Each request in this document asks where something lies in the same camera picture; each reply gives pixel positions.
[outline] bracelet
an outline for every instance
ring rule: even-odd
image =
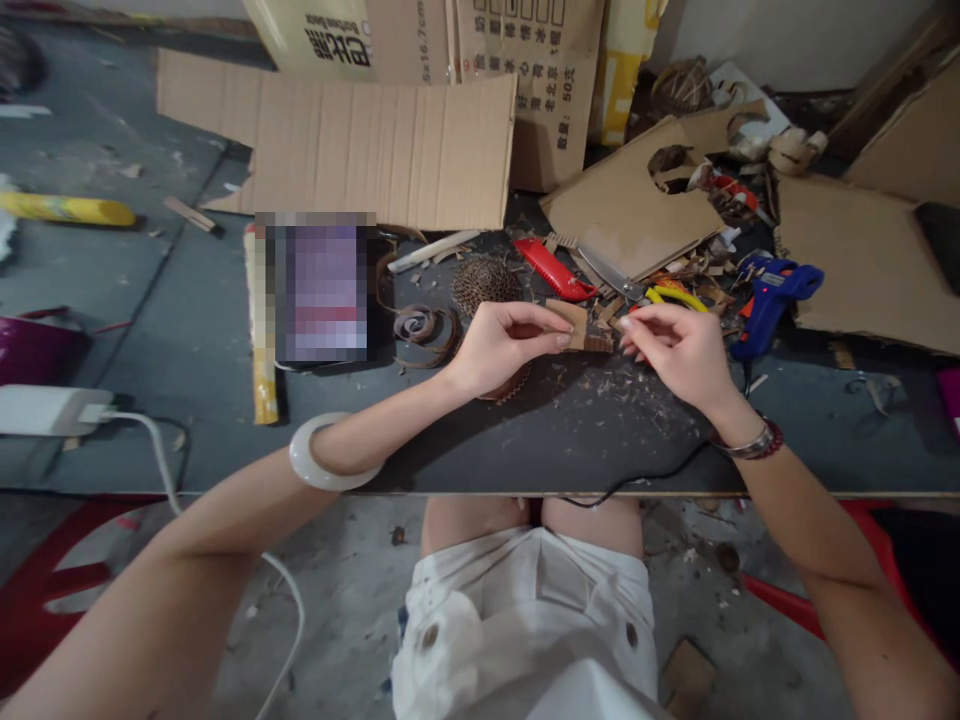
[[[350,413],[326,413],[318,415],[312,420],[307,420],[300,429],[293,435],[290,441],[290,464],[293,465],[293,471],[307,484],[320,490],[329,490],[330,492],[346,492],[353,490],[370,482],[378,472],[383,469],[381,463],[375,468],[360,473],[359,475],[341,476],[334,475],[320,467],[320,464],[314,459],[310,450],[310,443],[313,440],[313,434],[325,428],[328,425],[340,422]]]
[[[727,445],[720,439],[720,435],[716,430],[713,431],[710,442],[725,455],[736,460],[762,460],[768,458],[783,447],[783,431],[780,429],[780,426],[772,420],[764,417],[763,421],[766,425],[763,428],[763,432],[760,433],[760,437],[741,447],[732,448]]]

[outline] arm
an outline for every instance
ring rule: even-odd
[[[560,352],[570,329],[535,305],[484,304],[447,368],[318,432],[315,459],[341,475],[380,464],[523,363]],[[3,720],[202,715],[258,558],[335,499],[293,472],[286,448],[234,473],[164,528],[121,573],[4,708]]]
[[[763,420],[730,378],[719,323],[671,305],[636,311],[626,354],[646,359],[728,445],[755,440]],[[770,535],[796,565],[862,718],[960,715],[960,683],[884,577],[853,519],[786,446],[737,460]]]

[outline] woman's right hand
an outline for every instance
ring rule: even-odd
[[[624,355],[646,359],[674,395],[707,417],[741,399],[716,315],[668,303],[648,305],[621,318],[620,329]]]

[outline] blue glue gun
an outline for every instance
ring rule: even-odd
[[[740,314],[747,318],[743,335],[730,348],[734,360],[753,360],[770,349],[787,303],[809,300],[823,285],[823,270],[782,258],[751,258],[756,277],[753,298]]]

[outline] scissors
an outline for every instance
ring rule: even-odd
[[[580,245],[580,255],[593,268],[605,283],[620,293],[630,304],[630,312],[637,309],[637,303],[646,298],[652,303],[666,302],[664,298],[678,300],[697,312],[709,312],[707,306],[690,293],[675,288],[659,287],[649,282],[634,282],[596,250]]]

